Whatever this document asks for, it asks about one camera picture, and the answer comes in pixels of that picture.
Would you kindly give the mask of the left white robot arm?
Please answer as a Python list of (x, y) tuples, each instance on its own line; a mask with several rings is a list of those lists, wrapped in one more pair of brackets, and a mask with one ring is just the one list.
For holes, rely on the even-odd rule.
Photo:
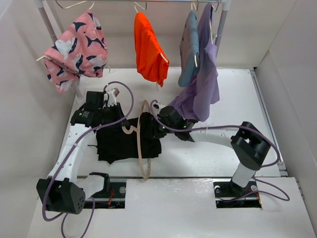
[(74, 112), (66, 143), (54, 168), (36, 186), (46, 211), (79, 214), (86, 199), (96, 193), (101, 197), (110, 193), (108, 174), (92, 172), (82, 181), (77, 180), (77, 175), (84, 151), (97, 128), (125, 120), (120, 103), (116, 101), (118, 94), (117, 88), (106, 92), (88, 91), (86, 102)]

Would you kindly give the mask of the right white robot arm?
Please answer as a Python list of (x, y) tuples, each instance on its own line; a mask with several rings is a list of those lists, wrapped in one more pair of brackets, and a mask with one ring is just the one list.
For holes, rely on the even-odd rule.
[(251, 178), (259, 171), (271, 148), (271, 144), (250, 122), (241, 125), (202, 126), (194, 119), (184, 119), (172, 106), (154, 103), (151, 113), (157, 121), (160, 137), (173, 133), (178, 139), (190, 142), (207, 142), (231, 148), (239, 165), (229, 183), (230, 192), (241, 195), (246, 191)]

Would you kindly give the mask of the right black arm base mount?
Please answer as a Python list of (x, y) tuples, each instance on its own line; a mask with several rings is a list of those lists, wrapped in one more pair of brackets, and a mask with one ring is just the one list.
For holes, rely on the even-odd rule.
[(232, 181), (213, 183), (216, 208), (262, 208), (258, 187), (252, 179), (245, 188)]

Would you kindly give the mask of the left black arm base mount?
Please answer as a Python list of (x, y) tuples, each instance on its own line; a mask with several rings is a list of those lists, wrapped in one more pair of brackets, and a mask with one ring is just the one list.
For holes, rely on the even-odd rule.
[(107, 188), (92, 195), (96, 209), (124, 209), (127, 180), (107, 178)]

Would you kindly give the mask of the black trousers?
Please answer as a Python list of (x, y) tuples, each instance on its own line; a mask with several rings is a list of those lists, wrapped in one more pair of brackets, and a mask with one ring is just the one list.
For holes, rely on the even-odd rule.
[[(161, 143), (151, 135), (153, 116), (143, 112), (140, 118), (140, 142), (142, 157), (156, 158), (161, 154)], [(112, 164), (115, 161), (138, 158), (137, 134), (126, 134), (119, 126), (109, 126), (97, 131), (97, 154), (99, 161)]]

